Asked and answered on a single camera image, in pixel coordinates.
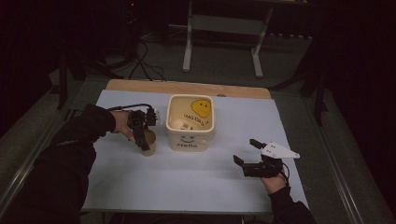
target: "white tabletop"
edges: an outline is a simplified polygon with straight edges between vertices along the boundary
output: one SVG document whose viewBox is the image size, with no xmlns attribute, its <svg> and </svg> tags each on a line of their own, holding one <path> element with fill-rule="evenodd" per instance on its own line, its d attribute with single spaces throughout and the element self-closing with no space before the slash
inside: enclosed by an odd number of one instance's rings
<svg viewBox="0 0 396 224">
<path fill-rule="evenodd" d="M 260 151 L 249 144 L 274 141 L 289 147 L 274 100 L 213 97 L 216 135 L 204 152 L 172 150 L 165 118 L 171 94 L 102 91 L 97 105 L 149 104 L 161 113 L 161 123 L 149 127 L 157 134 L 156 153 L 141 155 L 122 134 L 108 133 L 94 147 L 97 158 L 83 210 L 134 212 L 237 213 L 271 211 L 259 178 L 244 177 L 233 155 L 259 162 Z M 307 205 L 294 160 L 290 168 L 291 196 Z"/>
</svg>

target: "black sleeve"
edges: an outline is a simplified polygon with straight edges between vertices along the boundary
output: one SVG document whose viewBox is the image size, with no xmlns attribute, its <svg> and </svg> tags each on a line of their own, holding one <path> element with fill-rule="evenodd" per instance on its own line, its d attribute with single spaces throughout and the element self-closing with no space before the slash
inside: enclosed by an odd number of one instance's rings
<svg viewBox="0 0 396 224">
<path fill-rule="evenodd" d="M 290 187 L 268 195 L 274 212 L 274 224 L 315 224 L 311 212 L 301 202 L 295 203 L 290 197 Z"/>
<path fill-rule="evenodd" d="M 115 125 L 114 117 L 95 105 L 70 119 L 35 160 L 1 223 L 79 223 L 96 158 L 93 143 Z"/>
</svg>

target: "smiley face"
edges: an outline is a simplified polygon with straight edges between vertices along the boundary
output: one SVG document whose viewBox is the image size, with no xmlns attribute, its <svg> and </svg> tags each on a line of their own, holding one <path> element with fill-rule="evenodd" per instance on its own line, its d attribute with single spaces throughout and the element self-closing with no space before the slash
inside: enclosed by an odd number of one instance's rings
<svg viewBox="0 0 396 224">
<path fill-rule="evenodd" d="M 194 136 L 181 136 L 180 141 L 183 143 L 193 143 L 194 142 Z"/>
<path fill-rule="evenodd" d="M 206 118 L 212 109 L 212 105 L 207 100 L 196 100 L 191 104 L 191 109 L 201 116 L 201 118 Z"/>
</svg>

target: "brown cup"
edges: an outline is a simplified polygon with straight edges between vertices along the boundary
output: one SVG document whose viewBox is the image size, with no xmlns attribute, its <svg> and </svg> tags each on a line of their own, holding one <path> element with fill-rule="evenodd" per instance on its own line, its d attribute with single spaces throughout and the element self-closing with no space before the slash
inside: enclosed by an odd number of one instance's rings
<svg viewBox="0 0 396 224">
<path fill-rule="evenodd" d="M 155 132 L 150 129 L 143 130 L 143 133 L 145 134 L 146 142 L 148 143 L 149 150 L 143 150 L 140 147 L 140 151 L 142 152 L 143 156 L 150 157 L 155 153 L 157 136 Z"/>
</svg>

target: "person's right arm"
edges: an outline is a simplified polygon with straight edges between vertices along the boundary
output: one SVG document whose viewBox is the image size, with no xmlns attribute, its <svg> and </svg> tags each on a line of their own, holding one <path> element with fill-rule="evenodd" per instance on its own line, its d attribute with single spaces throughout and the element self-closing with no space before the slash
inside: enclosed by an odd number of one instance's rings
<svg viewBox="0 0 396 224">
<path fill-rule="evenodd" d="M 271 199 L 274 224 L 316 224 L 314 217 L 301 202 L 295 203 L 290 196 L 290 187 L 286 186 L 283 175 L 261 178 Z"/>
</svg>

